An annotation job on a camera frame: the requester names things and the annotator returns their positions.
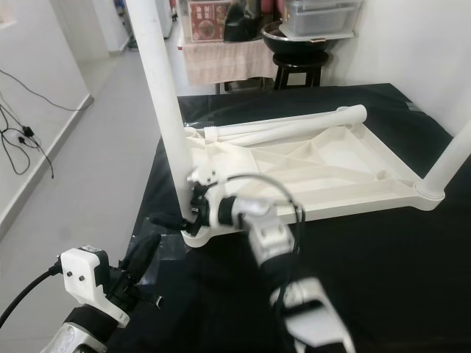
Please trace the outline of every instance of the black stool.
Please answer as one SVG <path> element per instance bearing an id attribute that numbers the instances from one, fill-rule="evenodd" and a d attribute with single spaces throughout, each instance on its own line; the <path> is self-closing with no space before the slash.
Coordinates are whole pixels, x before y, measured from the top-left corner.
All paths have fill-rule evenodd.
<path id="1" fill-rule="evenodd" d="M 273 62 L 278 66 L 275 90 L 288 88 L 289 74 L 305 73 L 305 86 L 292 87 L 319 87 L 321 85 L 321 71 L 329 60 L 325 51 L 315 51 L 310 54 L 299 55 L 273 55 Z"/>

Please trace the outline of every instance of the white wall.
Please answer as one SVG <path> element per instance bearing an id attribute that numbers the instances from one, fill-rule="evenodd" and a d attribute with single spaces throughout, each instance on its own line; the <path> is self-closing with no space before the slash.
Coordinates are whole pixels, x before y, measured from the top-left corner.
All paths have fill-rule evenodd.
<path id="1" fill-rule="evenodd" d="M 448 132 L 471 118 L 471 1 L 366 0 L 324 85 L 390 82 Z"/>
<path id="2" fill-rule="evenodd" d="M 173 20 L 171 19 L 170 1 L 155 0 L 155 3 L 157 5 L 157 13 L 159 15 L 160 27 L 162 28 L 163 37 L 168 38 L 173 26 Z"/>
<path id="3" fill-rule="evenodd" d="M 50 0 L 77 62 L 109 57 L 92 0 Z"/>
<path id="4" fill-rule="evenodd" d="M 113 0 L 93 0 L 93 3 L 108 51 L 123 50 L 130 36 L 116 12 Z"/>
<path id="5" fill-rule="evenodd" d="M 9 0 L 0 0 L 0 26 L 14 20 Z"/>
<path id="6" fill-rule="evenodd" d="M 49 0 L 14 0 L 10 6 L 17 22 L 0 29 L 0 68 L 58 104 L 79 107 L 88 91 Z M 50 150 L 73 113 L 47 104 L 2 74 L 0 90 L 20 115 L 21 122 L 33 128 L 43 149 Z M 28 174 L 19 177 L 0 147 L 0 222 L 43 158 L 36 151 L 30 155 L 32 167 Z M 17 161 L 19 168 L 25 166 L 24 160 Z"/>

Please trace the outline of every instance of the black table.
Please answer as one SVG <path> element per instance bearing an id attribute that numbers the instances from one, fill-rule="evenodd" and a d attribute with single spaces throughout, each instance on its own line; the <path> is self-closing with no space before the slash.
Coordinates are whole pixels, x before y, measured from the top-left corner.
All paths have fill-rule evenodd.
<path id="1" fill-rule="evenodd" d="M 263 94 L 179 98 L 183 118 L 237 124 L 363 104 L 366 125 L 421 177 L 451 137 L 410 111 L 392 85 L 306 88 Z M 431 213 L 412 208 L 309 222 L 301 261 L 321 279 L 357 352 L 471 352 L 471 163 Z M 162 143 L 135 224 L 178 214 Z M 282 352 L 247 239 L 216 237 L 182 260 L 162 261 L 149 288 L 166 296 L 158 312 L 141 305 L 111 352 Z"/>

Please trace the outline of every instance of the cloth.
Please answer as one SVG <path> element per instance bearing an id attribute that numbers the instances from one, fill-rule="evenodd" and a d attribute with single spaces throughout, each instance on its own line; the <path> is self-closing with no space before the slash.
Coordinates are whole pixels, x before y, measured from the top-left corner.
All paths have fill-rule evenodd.
<path id="1" fill-rule="evenodd" d="M 451 141 L 431 117 L 410 111 L 391 85 L 326 87 L 179 98 L 187 122 L 217 125 L 320 113 L 363 104 L 366 125 L 421 177 Z M 300 262 L 321 280 L 358 353 L 471 352 L 471 162 L 432 212 L 413 208 L 306 224 Z M 133 234 L 145 217 L 178 214 L 162 143 Z M 223 235 L 181 260 L 163 261 L 142 305 L 110 352 L 279 352 L 266 292 L 243 234 Z M 329 347 L 323 352 L 334 352 Z"/>
<path id="2" fill-rule="evenodd" d="M 273 53 L 261 39 L 243 43 L 184 43 L 183 56 L 190 85 L 274 78 L 277 74 Z"/>

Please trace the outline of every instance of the cable wire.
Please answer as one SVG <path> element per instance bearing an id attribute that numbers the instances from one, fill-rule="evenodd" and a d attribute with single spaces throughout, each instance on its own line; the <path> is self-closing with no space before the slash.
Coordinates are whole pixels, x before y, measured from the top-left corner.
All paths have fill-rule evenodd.
<path id="1" fill-rule="evenodd" d="M 13 171 L 15 172 L 15 174 L 17 175 L 23 175 L 25 174 L 29 167 L 31 166 L 31 159 L 29 158 L 29 155 L 26 153 L 26 151 L 24 149 L 22 149 L 20 146 L 17 146 L 15 145 L 14 143 L 11 143 L 6 137 L 5 137 L 5 132 L 8 132 L 8 131 L 16 131 L 17 133 L 21 134 L 22 136 L 18 138 L 19 142 L 24 144 L 26 147 L 30 148 L 30 149 L 38 149 L 42 154 L 43 156 L 46 158 L 46 161 L 47 163 L 49 164 L 49 167 L 51 168 L 51 178 L 54 179 L 54 167 L 52 166 L 52 161 L 49 159 L 48 155 L 45 153 L 45 151 L 43 150 L 43 148 L 41 147 L 41 144 L 39 142 L 36 141 L 36 139 L 33 137 L 33 136 L 30 136 L 30 135 L 26 135 L 25 134 L 25 131 L 26 131 L 26 126 L 24 126 L 23 124 L 20 123 L 19 120 L 17 120 L 11 112 L 9 112 L 3 105 L 0 104 L 0 113 L 1 115 L 3 116 L 3 119 L 5 120 L 5 124 L 7 125 L 6 129 L 0 131 L 0 135 L 1 135 L 1 144 L 5 150 L 5 153 L 7 154 L 7 157 L 8 157 L 8 160 L 10 161 L 10 164 L 13 168 Z M 13 127 L 10 127 L 9 123 L 8 123 L 8 119 L 7 119 L 7 116 L 5 115 L 5 113 L 7 113 L 19 126 L 21 126 L 22 130 L 19 130 L 19 129 L 15 129 Z M 22 172 L 19 172 L 18 169 L 15 167 L 15 163 L 13 162 L 13 159 L 11 157 L 11 154 L 10 152 L 8 151 L 7 147 L 5 146 L 5 141 L 19 149 L 25 156 L 26 156 L 26 159 L 28 161 L 28 165 L 27 167 L 24 169 L 24 171 Z M 34 144 L 34 146 L 26 143 L 26 141 L 29 141 L 31 143 Z"/>
<path id="2" fill-rule="evenodd" d="M 3 93 L 1 92 L 0 90 L 0 99 L 4 102 L 5 106 L 7 106 L 7 108 L 13 113 L 16 115 L 17 119 L 18 119 L 18 123 L 19 123 L 19 120 L 20 120 L 20 115 L 17 114 L 13 108 L 10 106 L 10 104 L 8 103 L 8 101 L 3 97 Z"/>
<path id="3" fill-rule="evenodd" d="M 19 83 L 21 86 L 23 86 L 28 92 L 34 94 L 35 96 L 38 96 L 42 99 L 44 99 L 45 101 L 47 101 L 50 105 L 53 105 L 54 107 L 57 107 L 57 108 L 60 108 L 60 109 L 64 109 L 64 110 L 67 110 L 68 112 L 79 112 L 81 110 L 85 110 L 87 108 L 89 108 L 92 104 L 93 104 L 93 101 L 91 101 L 88 105 L 86 105 L 85 107 L 82 107 L 82 108 L 79 108 L 79 109 L 70 109 L 70 108 L 66 108 L 66 107 L 63 107 L 62 105 L 58 105 L 58 104 L 55 104 L 53 101 L 50 101 L 49 99 L 47 99 L 45 96 L 43 96 L 42 94 L 39 94 L 39 93 L 36 93 L 35 91 L 31 90 L 30 88 L 28 88 L 28 86 L 26 86 L 22 81 L 20 81 L 19 79 L 17 79 L 16 77 L 14 77 L 12 74 L 9 74 L 3 70 L 0 69 L 0 72 L 5 75 L 5 76 L 8 76 L 9 78 L 11 79 L 14 79 L 17 83 Z"/>
<path id="4" fill-rule="evenodd" d="M 12 147 L 15 147 L 15 148 L 19 149 L 21 151 L 21 153 L 23 153 L 26 156 L 26 160 L 27 160 L 28 163 L 27 163 L 26 168 L 23 171 L 18 171 L 18 169 L 16 168 L 15 163 L 13 162 L 13 158 L 12 158 L 10 152 L 8 151 L 7 147 L 5 146 L 5 141 L 9 145 L 11 145 Z M 4 135 L 4 132 L 1 133 L 1 144 L 3 146 L 3 149 L 5 150 L 5 153 L 7 154 L 8 160 L 10 161 L 10 164 L 12 165 L 12 168 L 13 168 L 13 171 L 15 172 L 15 174 L 16 175 L 25 174 L 28 171 L 29 167 L 31 166 L 31 158 L 29 158 L 29 155 L 26 153 L 26 151 L 24 149 L 22 149 L 20 146 L 17 146 L 15 144 L 9 142 L 8 139 Z"/>
<path id="5" fill-rule="evenodd" d="M 236 174 L 229 176 L 225 181 L 223 182 L 214 182 L 212 184 L 207 185 L 207 188 L 212 188 L 216 186 L 217 184 L 221 183 L 226 183 L 231 180 L 235 179 L 258 179 L 261 180 L 267 184 L 270 184 L 274 187 L 276 187 L 288 200 L 288 203 L 293 207 L 294 215 L 296 217 L 296 229 L 294 232 L 294 245 L 293 245 L 293 251 L 292 253 L 295 255 L 298 255 L 300 252 L 300 244 L 302 237 L 304 235 L 305 231 L 305 210 L 304 207 L 296 203 L 294 200 L 294 197 L 291 195 L 291 193 L 288 191 L 288 189 L 281 183 L 278 182 L 276 179 L 271 178 L 270 176 L 264 175 L 264 174 L 253 174 L 253 173 L 245 173 L 245 174 Z M 283 283 L 283 285 L 280 288 L 280 294 L 278 295 L 277 301 L 275 303 L 275 311 L 278 314 L 278 317 L 281 317 L 281 312 L 283 310 L 284 306 L 284 297 L 286 293 L 286 289 L 289 285 L 289 282 L 291 281 L 291 276 L 294 270 L 296 263 L 292 263 L 288 269 L 288 273 L 286 275 L 286 280 Z"/>
<path id="6" fill-rule="evenodd" d="M 24 288 L 21 293 L 17 295 L 17 297 L 13 300 L 13 302 L 8 306 L 8 308 L 1 314 L 0 316 L 0 329 L 4 325 L 5 321 L 14 311 L 14 309 L 20 304 L 20 302 L 33 290 L 37 285 L 39 285 L 42 281 L 50 276 L 55 276 L 59 274 L 61 271 L 60 265 L 54 265 L 49 270 L 41 274 L 37 279 L 32 281 L 26 288 Z"/>

